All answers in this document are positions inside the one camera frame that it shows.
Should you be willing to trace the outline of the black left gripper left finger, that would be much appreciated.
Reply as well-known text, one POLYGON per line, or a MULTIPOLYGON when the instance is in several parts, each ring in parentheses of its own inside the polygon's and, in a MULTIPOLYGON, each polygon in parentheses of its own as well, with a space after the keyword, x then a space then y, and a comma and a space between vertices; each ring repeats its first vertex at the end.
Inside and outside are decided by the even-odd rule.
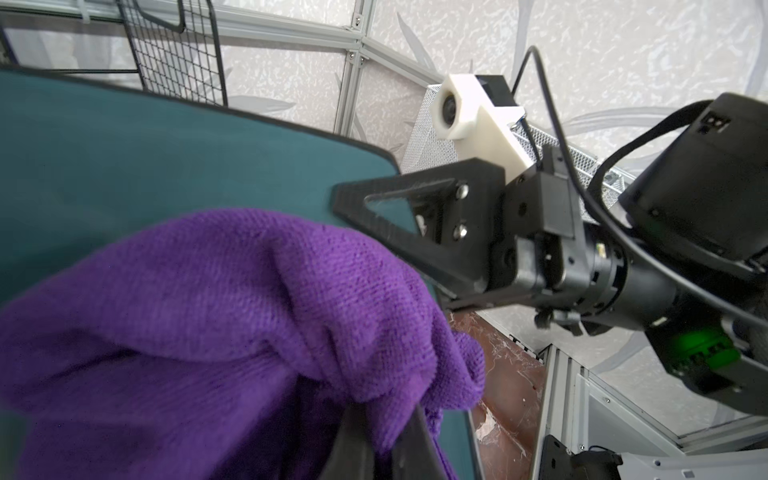
POLYGON ((373 480, 375 462, 375 453, 368 435, 365 407, 352 404, 344 412, 332 450, 319 479, 373 480))

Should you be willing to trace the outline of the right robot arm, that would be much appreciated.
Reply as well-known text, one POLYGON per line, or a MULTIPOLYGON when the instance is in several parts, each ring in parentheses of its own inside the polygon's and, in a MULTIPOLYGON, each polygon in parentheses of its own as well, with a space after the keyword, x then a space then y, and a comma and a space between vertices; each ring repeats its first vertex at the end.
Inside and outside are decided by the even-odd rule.
POLYGON ((333 212, 448 296, 540 328, 643 332, 692 392, 767 412, 767 108, 685 106, 583 184, 565 143, 512 180, 473 158, 343 183, 333 212))

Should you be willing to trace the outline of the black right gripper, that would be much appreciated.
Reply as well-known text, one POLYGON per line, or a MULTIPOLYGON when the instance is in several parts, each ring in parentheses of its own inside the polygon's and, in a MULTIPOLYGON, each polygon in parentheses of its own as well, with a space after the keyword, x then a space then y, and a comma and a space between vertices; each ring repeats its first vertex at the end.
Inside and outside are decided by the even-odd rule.
POLYGON ((470 159, 337 184, 331 206, 450 297, 490 283, 502 303, 534 309, 537 328, 596 336, 627 325, 619 310, 627 259, 583 219, 574 182, 559 149, 546 146, 506 187, 502 167, 470 159))

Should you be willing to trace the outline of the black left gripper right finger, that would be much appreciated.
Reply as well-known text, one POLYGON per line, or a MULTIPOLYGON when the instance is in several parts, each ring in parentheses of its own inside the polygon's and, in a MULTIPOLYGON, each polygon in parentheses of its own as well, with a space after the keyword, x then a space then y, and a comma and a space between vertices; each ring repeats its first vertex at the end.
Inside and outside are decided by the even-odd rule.
POLYGON ((421 405, 414 408, 391 452, 394 480, 445 480, 445 469, 436 452, 421 405))

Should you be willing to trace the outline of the purple microfiber cloth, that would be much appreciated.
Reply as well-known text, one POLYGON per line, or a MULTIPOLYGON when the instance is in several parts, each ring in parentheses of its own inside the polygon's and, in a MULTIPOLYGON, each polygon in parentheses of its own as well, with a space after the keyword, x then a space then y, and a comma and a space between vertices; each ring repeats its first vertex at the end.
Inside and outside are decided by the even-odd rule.
POLYGON ((20 479, 314 479, 346 408, 380 466, 416 408, 437 438, 484 354, 359 232, 256 209, 153 227, 1 312, 20 479))

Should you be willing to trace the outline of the teal square plate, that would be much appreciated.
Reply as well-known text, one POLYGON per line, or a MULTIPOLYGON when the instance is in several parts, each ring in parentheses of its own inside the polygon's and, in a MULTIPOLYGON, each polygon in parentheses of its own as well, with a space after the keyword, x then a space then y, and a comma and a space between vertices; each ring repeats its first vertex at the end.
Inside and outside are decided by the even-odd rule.
POLYGON ((346 182, 385 151, 269 117, 44 72, 1 72, 1 312, 38 283, 153 227, 256 209, 347 228, 346 182))

